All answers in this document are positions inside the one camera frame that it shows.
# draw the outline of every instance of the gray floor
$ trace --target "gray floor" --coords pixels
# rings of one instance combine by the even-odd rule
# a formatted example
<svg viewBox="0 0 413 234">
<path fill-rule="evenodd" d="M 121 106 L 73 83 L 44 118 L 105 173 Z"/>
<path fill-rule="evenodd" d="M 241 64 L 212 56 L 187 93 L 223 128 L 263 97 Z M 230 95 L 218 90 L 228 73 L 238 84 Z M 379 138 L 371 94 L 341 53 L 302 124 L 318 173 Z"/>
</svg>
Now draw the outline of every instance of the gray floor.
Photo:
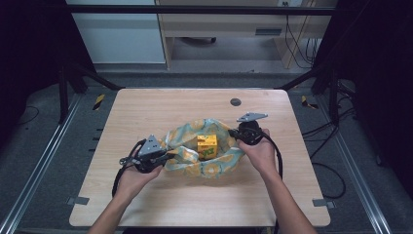
<svg viewBox="0 0 413 234">
<path fill-rule="evenodd" d="M 218 38 L 215 44 L 208 40 L 178 39 L 175 42 L 172 67 L 140 65 L 139 71 L 111 73 L 116 66 L 102 67 L 100 74 L 118 85 L 127 87 L 197 87 L 197 88 L 264 88 L 272 89 L 298 77 L 307 69 L 297 66 L 282 68 L 280 58 L 271 39 Z M 85 227 L 72 227 L 68 223 L 72 207 L 66 205 L 68 197 L 77 196 L 86 170 L 93 157 L 93 149 L 104 128 L 106 118 L 116 96 L 89 78 L 89 89 L 80 98 L 79 108 L 73 117 L 53 160 L 43 176 L 18 226 L 18 233 L 84 233 Z M 322 109 L 301 104 L 306 96 L 309 103 L 322 106 L 325 96 L 313 97 L 309 80 L 288 92 L 301 131 L 307 132 L 328 122 Z M 0 218 L 3 220 L 35 169 L 43 150 L 52 137 L 58 120 L 58 89 L 53 85 L 33 94 L 28 105 L 39 110 L 36 118 L 16 126 L 11 142 L 0 152 Z M 98 111 L 92 110 L 96 97 L 105 94 Z M 352 107 L 347 100 L 341 102 L 341 112 Z M 35 116 L 36 110 L 28 107 L 21 121 Z M 309 153 L 314 152 L 330 129 L 306 141 Z M 403 191 L 391 169 L 378 167 L 360 123 L 349 116 L 340 122 L 340 135 L 367 181 L 380 211 L 393 233 L 413 233 L 413 202 Z M 357 193 L 357 187 L 343 161 L 337 138 L 330 140 L 313 158 L 335 169 L 345 180 L 347 190 L 334 201 L 330 209 L 331 223 L 318 227 L 320 233 L 376 233 L 368 212 Z M 320 188 L 324 194 L 341 191 L 340 179 L 331 172 L 315 166 Z"/>
</svg>

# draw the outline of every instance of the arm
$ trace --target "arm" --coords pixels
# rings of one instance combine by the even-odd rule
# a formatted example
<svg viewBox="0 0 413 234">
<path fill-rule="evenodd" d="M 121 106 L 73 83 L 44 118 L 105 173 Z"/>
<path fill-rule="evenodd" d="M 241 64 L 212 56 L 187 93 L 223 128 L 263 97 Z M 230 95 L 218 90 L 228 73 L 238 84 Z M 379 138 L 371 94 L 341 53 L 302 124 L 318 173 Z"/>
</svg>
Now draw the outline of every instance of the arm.
<svg viewBox="0 0 413 234">
<path fill-rule="evenodd" d="M 272 143 L 263 138 L 256 145 L 247 145 L 240 140 L 238 144 L 264 180 L 282 233 L 317 233 L 277 172 L 275 149 Z"/>
<path fill-rule="evenodd" d="M 159 166 L 149 174 L 142 174 L 136 167 L 127 168 L 119 181 L 115 196 L 89 229 L 88 234 L 113 234 L 131 200 L 150 180 L 159 175 L 161 169 L 162 166 Z"/>
</svg>

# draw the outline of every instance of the aluminum rail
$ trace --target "aluminum rail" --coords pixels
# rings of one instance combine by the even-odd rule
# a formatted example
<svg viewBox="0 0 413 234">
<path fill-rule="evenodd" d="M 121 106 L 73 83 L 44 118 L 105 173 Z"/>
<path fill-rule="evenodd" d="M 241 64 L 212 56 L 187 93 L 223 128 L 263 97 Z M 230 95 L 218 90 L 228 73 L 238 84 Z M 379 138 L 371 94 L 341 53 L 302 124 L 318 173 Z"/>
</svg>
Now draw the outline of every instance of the aluminum rail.
<svg viewBox="0 0 413 234">
<path fill-rule="evenodd" d="M 45 11 L 89 14 L 210 14 L 210 15 L 289 15 L 337 16 L 357 10 L 317 7 L 183 6 L 183 5 L 44 5 Z"/>
<path fill-rule="evenodd" d="M 325 98 L 317 97 L 317 102 L 319 103 L 320 109 L 327 121 L 330 121 L 327 104 L 325 103 Z M 371 225 L 377 234 L 392 234 L 392 230 L 386 221 L 385 216 L 380 209 L 372 191 L 370 190 L 368 183 L 361 173 L 361 169 L 358 167 L 357 162 L 344 141 L 343 136 L 338 132 L 335 137 L 336 145 L 341 152 L 343 159 L 343 164 L 349 173 L 350 179 L 354 184 L 355 190 L 361 203 L 364 206 L 364 210 L 370 219 Z"/>
<path fill-rule="evenodd" d="M 30 178 L 27 180 L 26 185 L 20 192 L 18 199 L 15 201 L 12 209 L 9 214 L 0 224 L 0 234 L 12 234 L 17 229 L 19 222 L 24 215 L 31 199 L 34 196 L 34 193 L 37 190 L 37 187 L 40 185 L 40 182 L 49 167 L 50 163 L 55 157 L 58 146 L 61 143 L 69 125 L 72 122 L 72 119 L 79 107 L 79 103 L 82 96 L 76 95 L 72 100 L 70 106 L 70 112 L 62 124 L 59 124 L 55 130 L 54 135 L 49 141 L 45 151 L 39 159 L 39 162 L 36 165 L 36 168 L 33 170 Z"/>
</svg>

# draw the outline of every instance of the person's left hand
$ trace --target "person's left hand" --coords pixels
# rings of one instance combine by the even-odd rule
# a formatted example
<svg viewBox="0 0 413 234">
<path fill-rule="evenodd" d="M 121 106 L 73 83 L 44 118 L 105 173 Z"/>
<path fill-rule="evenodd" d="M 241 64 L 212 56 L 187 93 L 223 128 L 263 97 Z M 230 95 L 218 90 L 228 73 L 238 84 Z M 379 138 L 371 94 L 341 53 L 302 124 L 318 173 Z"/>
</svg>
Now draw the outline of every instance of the person's left hand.
<svg viewBox="0 0 413 234">
<path fill-rule="evenodd" d="M 150 180 L 160 174 L 162 168 L 163 166 L 158 166 L 152 172 L 143 174 L 135 166 L 128 167 L 119 180 L 115 196 L 122 196 L 131 201 Z"/>
</svg>

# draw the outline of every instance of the wire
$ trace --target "wire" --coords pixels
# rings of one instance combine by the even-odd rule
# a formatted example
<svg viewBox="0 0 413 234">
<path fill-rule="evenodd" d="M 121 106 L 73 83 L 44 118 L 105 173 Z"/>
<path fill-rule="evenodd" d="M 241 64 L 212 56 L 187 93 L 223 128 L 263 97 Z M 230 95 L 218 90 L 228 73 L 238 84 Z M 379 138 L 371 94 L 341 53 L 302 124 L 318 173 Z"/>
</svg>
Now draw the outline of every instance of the wire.
<svg viewBox="0 0 413 234">
<path fill-rule="evenodd" d="M 280 174 L 280 177 L 282 178 L 282 154 L 280 153 L 279 148 L 277 147 L 276 143 L 270 138 L 270 136 L 268 136 L 264 132 L 262 132 L 262 135 L 263 135 L 264 138 L 269 140 L 273 144 L 274 148 L 276 149 L 277 159 L 279 161 L 279 174 Z"/>
<path fill-rule="evenodd" d="M 311 66 L 310 66 L 310 67 L 308 67 L 308 66 L 301 66 L 301 65 L 298 63 L 297 58 L 295 57 L 295 55 L 294 55 L 294 53 L 292 52 L 291 48 L 289 48 L 288 41 L 287 41 L 287 39 L 286 39 L 286 34 L 287 34 L 287 32 L 289 31 L 290 34 L 292 35 L 292 32 L 291 32 L 291 30 L 290 30 L 290 28 L 289 28 L 288 15 L 286 15 L 285 17 L 286 17 L 286 25 L 285 25 L 285 30 L 286 30 L 286 32 L 285 32 L 284 40 L 285 40 L 285 45 L 286 45 L 286 47 L 287 47 L 288 50 L 291 52 L 292 58 L 294 59 L 294 61 L 295 61 L 295 63 L 297 64 L 298 67 L 300 67 L 300 68 L 312 68 Z M 298 47 L 298 44 L 297 44 L 297 42 L 295 41 L 294 35 L 292 35 L 292 38 L 294 39 L 294 42 L 295 42 L 295 44 L 297 45 L 298 51 L 299 51 L 300 54 L 301 54 L 300 48 Z"/>
<path fill-rule="evenodd" d="M 40 113 L 40 110 L 39 110 L 37 107 L 35 107 L 35 106 L 27 105 L 26 108 L 33 108 L 33 109 L 35 109 L 35 110 L 36 110 L 36 114 L 35 114 L 33 117 L 31 117 L 29 120 L 26 120 L 26 121 L 23 121 L 23 122 L 20 122 L 20 123 L 16 123 L 16 125 L 23 125 L 23 124 L 29 123 L 29 122 L 33 121 L 33 120 L 39 115 L 39 113 Z"/>
<path fill-rule="evenodd" d="M 128 169 L 128 168 L 133 167 L 133 166 L 134 166 L 134 164 L 130 164 L 129 166 L 126 166 L 125 169 Z"/>
<path fill-rule="evenodd" d="M 140 145 L 140 146 L 143 146 L 143 144 L 146 142 L 146 138 L 145 139 L 143 139 L 143 140 L 140 140 L 140 141 L 138 141 L 137 143 L 136 143 L 136 145 L 131 149 L 131 153 L 130 153 L 130 155 L 128 156 L 128 160 L 132 157 L 132 156 L 134 156 L 133 155 L 133 153 L 134 153 L 134 151 L 136 150 L 136 148 Z"/>
<path fill-rule="evenodd" d="M 333 138 L 338 132 L 338 127 L 334 127 L 333 131 L 331 132 L 331 134 L 328 136 L 328 138 L 313 152 L 313 154 L 310 156 L 310 159 L 313 159 L 314 156 L 316 156 L 316 154 L 322 149 L 323 146 L 325 146 L 328 141 Z"/>
<path fill-rule="evenodd" d="M 308 55 L 308 51 L 309 51 L 309 45 L 310 45 L 310 41 L 311 41 L 312 39 L 311 38 L 309 38 L 309 39 L 307 39 L 307 45 L 306 45 L 306 58 L 307 58 L 307 60 L 309 61 L 309 63 L 311 64 L 311 67 L 313 67 L 314 66 L 314 62 L 315 62 L 315 60 L 316 60 L 316 54 L 317 54 L 317 48 L 318 48 L 318 42 L 319 42 L 319 39 L 318 38 L 314 38 L 313 40 L 314 40 L 314 42 L 313 42 L 313 54 L 311 55 L 311 56 L 309 56 Z"/>
<path fill-rule="evenodd" d="M 332 171 L 334 174 L 336 174 L 340 178 L 341 183 L 343 184 L 343 189 L 338 195 L 326 195 L 326 194 L 323 193 L 322 196 L 324 196 L 326 198 L 330 198 L 330 199 L 339 199 L 339 198 L 343 197 L 344 194 L 346 193 L 346 190 L 347 190 L 346 181 L 343 179 L 343 177 L 336 170 L 326 166 L 325 164 L 312 163 L 312 165 L 320 166 L 320 167 L 323 167 L 323 168 L 326 168 L 326 169 Z"/>
<path fill-rule="evenodd" d="M 299 47 L 299 45 L 298 45 L 298 42 L 297 42 L 297 40 L 295 39 L 294 35 L 292 34 L 291 28 L 289 27 L 288 15 L 285 15 L 285 19 L 286 19 L 286 24 L 285 24 L 284 40 L 285 40 L 285 45 L 286 45 L 286 47 L 287 47 L 288 50 L 291 52 L 291 55 L 292 55 L 292 57 L 294 58 L 295 63 L 296 63 L 300 68 L 312 68 L 314 62 L 313 62 L 313 61 L 308 61 L 308 60 L 307 60 L 308 57 L 305 58 L 305 57 L 303 56 L 303 53 L 302 53 L 301 50 L 300 50 L 300 47 Z M 300 29 L 299 35 L 301 35 L 301 33 L 303 32 L 303 30 L 304 30 L 304 25 L 305 25 L 305 23 L 303 23 L 303 24 L 301 25 L 301 29 Z M 297 58 L 295 57 L 294 53 L 292 52 L 291 48 L 290 48 L 289 45 L 288 45 L 287 38 L 286 38 L 287 32 L 289 32 L 289 34 L 291 34 L 292 40 L 294 41 L 295 46 L 296 46 L 298 52 L 299 52 L 300 55 L 301 55 L 301 58 L 303 58 L 303 60 L 304 60 L 306 63 L 308 63 L 308 64 L 310 65 L 310 67 L 301 66 L 301 65 L 298 63 Z M 313 57 L 315 57 L 315 50 L 317 50 L 317 48 L 313 48 Z"/>
<path fill-rule="evenodd" d="M 344 100 L 344 99 L 346 99 L 346 98 L 351 99 L 350 96 L 345 95 L 344 97 L 340 98 L 340 99 L 337 101 L 337 104 L 339 104 L 342 100 Z M 354 114 L 354 113 L 355 113 L 355 109 L 354 109 L 353 107 L 352 107 L 352 108 L 349 108 L 349 109 L 347 109 L 346 111 L 344 111 L 343 113 L 341 113 L 341 114 L 339 115 L 339 120 L 342 121 L 342 120 L 346 119 L 348 116 L 350 116 L 350 115 L 352 115 L 352 114 Z M 324 125 L 322 125 L 322 126 L 320 126 L 320 127 L 315 128 L 314 130 L 308 131 L 308 132 L 302 134 L 302 135 L 303 135 L 303 138 L 312 137 L 312 136 L 320 133 L 321 131 L 325 130 L 326 128 L 330 127 L 332 124 L 333 124 L 332 121 L 330 121 L 330 122 L 328 122 L 328 123 L 326 123 L 326 124 L 324 124 Z M 312 159 L 314 158 L 314 156 L 315 156 L 315 155 L 328 143 L 328 141 L 329 141 L 332 137 L 334 137 L 337 133 L 338 133 L 338 127 L 335 126 L 334 129 L 333 129 L 333 131 L 331 131 L 330 135 L 329 135 L 326 139 L 324 139 L 324 140 L 323 140 L 323 143 L 313 152 L 313 154 L 310 156 L 310 159 L 312 160 Z M 305 141 L 320 141 L 320 139 L 305 140 Z M 319 167 L 323 167 L 323 168 L 325 168 L 325 169 L 333 172 L 335 175 L 338 176 L 338 178 L 340 179 L 341 184 L 342 184 L 342 186 L 343 186 L 341 192 L 340 192 L 338 195 L 327 195 L 327 194 L 325 194 L 325 193 L 322 193 L 322 195 L 323 195 L 324 197 L 326 197 L 326 198 L 329 198 L 329 199 L 339 199 L 339 198 L 343 197 L 344 194 L 345 194 L 346 191 L 347 191 L 346 181 L 343 179 L 343 177 L 342 177 L 336 170 L 334 170 L 333 168 L 331 168 L 331 167 L 329 167 L 329 166 L 327 166 L 327 165 L 325 165 L 325 164 L 312 162 L 312 165 L 319 166 Z"/>
</svg>

